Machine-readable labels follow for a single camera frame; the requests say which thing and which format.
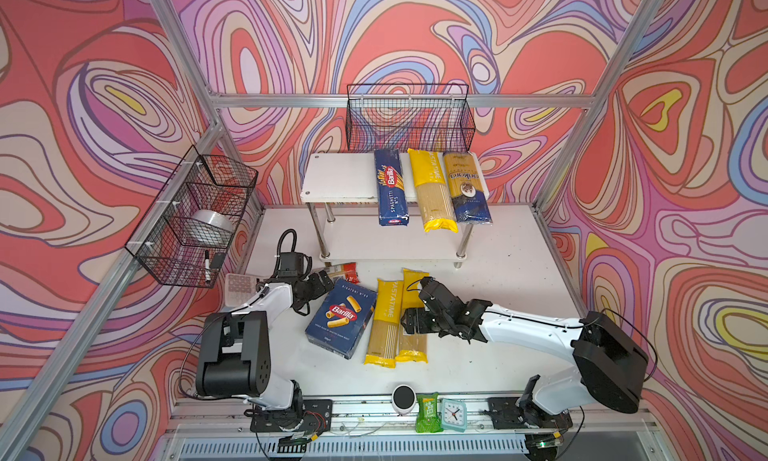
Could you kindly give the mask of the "yellow spaghetti bag with barcode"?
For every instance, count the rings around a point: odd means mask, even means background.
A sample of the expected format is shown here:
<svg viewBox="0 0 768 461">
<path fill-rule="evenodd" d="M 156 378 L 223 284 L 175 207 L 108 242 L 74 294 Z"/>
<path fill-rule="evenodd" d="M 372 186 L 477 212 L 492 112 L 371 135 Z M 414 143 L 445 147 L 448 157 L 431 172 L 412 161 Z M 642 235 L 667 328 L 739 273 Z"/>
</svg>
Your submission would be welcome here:
<svg viewBox="0 0 768 461">
<path fill-rule="evenodd" d="M 403 269 L 404 290 L 402 294 L 401 314 L 409 308 L 423 308 L 423 301 L 419 298 L 419 282 L 422 278 L 428 276 L 428 273 Z M 395 356 L 397 363 L 404 362 L 428 362 L 427 357 L 427 336 L 422 334 L 408 334 L 404 328 L 401 329 L 398 338 L 398 352 Z"/>
</svg>

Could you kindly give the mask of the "red spaghetti bag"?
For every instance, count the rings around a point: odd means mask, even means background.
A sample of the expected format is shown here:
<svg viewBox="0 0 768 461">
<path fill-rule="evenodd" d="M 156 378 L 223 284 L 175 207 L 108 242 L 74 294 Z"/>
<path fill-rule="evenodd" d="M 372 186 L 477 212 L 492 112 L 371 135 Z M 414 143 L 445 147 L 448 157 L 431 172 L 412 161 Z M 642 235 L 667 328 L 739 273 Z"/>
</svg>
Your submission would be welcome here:
<svg viewBox="0 0 768 461">
<path fill-rule="evenodd" d="M 360 282 L 355 262 L 327 266 L 324 271 L 333 281 L 344 280 L 353 284 Z"/>
</svg>

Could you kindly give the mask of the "blue Barilla spaghetti box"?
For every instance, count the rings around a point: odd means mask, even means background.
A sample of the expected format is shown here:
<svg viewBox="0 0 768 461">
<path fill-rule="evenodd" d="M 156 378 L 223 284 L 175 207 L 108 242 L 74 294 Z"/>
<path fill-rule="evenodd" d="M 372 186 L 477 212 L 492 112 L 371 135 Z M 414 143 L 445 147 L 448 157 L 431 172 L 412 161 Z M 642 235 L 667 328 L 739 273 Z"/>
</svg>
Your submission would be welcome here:
<svg viewBox="0 0 768 461">
<path fill-rule="evenodd" d="M 376 149 L 374 162 L 379 225 L 406 226 L 409 210 L 399 152 L 395 149 Z"/>
</svg>

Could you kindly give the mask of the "blue Barilla rigatoni box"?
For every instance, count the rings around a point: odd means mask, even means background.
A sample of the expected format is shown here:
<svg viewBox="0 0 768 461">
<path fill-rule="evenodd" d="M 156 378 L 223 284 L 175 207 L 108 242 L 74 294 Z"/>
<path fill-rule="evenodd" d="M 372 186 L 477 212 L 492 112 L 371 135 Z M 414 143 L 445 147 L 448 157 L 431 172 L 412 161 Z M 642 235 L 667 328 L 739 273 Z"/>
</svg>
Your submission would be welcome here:
<svg viewBox="0 0 768 461">
<path fill-rule="evenodd" d="M 337 281 L 305 329 L 308 341 L 351 359 L 376 300 L 373 290 L 346 280 Z"/>
</svg>

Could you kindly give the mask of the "blue Ankara spaghetti bag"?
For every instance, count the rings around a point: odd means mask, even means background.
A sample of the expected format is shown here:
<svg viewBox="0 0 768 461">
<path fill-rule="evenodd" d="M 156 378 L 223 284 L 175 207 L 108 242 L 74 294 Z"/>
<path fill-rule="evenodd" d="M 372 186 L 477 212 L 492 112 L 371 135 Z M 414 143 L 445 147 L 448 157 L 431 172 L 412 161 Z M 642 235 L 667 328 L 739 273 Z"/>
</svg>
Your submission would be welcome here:
<svg viewBox="0 0 768 461">
<path fill-rule="evenodd" d="M 491 224 L 486 193 L 474 157 L 470 153 L 449 152 L 443 159 L 456 220 L 459 223 Z"/>
</svg>

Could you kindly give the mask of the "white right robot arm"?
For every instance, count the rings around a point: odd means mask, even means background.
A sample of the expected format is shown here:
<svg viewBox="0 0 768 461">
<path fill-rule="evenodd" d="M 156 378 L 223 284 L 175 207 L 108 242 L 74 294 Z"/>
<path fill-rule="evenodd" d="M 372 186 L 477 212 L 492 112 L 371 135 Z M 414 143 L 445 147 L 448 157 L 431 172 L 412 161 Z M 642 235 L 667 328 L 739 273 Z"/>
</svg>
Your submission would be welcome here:
<svg viewBox="0 0 768 461">
<path fill-rule="evenodd" d="M 649 356 L 604 313 L 558 318 L 513 311 L 488 300 L 464 302 L 431 276 L 406 289 L 418 296 L 417 305 L 400 318 L 409 335 L 517 345 L 567 362 L 556 374 L 529 378 L 511 409 L 514 424 L 553 428 L 568 419 L 571 409 L 594 403 L 623 414 L 638 412 Z"/>
</svg>

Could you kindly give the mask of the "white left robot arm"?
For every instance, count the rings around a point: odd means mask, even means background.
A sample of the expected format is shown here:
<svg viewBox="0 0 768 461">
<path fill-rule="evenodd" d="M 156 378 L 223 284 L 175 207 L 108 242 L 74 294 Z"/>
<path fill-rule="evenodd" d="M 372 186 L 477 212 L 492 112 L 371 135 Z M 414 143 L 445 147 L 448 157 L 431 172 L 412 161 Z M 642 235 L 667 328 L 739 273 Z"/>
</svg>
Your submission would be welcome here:
<svg viewBox="0 0 768 461">
<path fill-rule="evenodd" d="M 273 372 L 270 325 L 284 312 L 307 316 L 310 303 L 328 294 L 334 281 L 313 270 L 312 258 L 296 250 L 297 232 L 281 234 L 270 277 L 242 306 L 209 315 L 198 336 L 195 392 L 201 401 L 240 399 L 251 406 L 257 427 L 316 436 L 330 425 L 327 410 L 305 407 L 300 385 Z"/>
</svg>

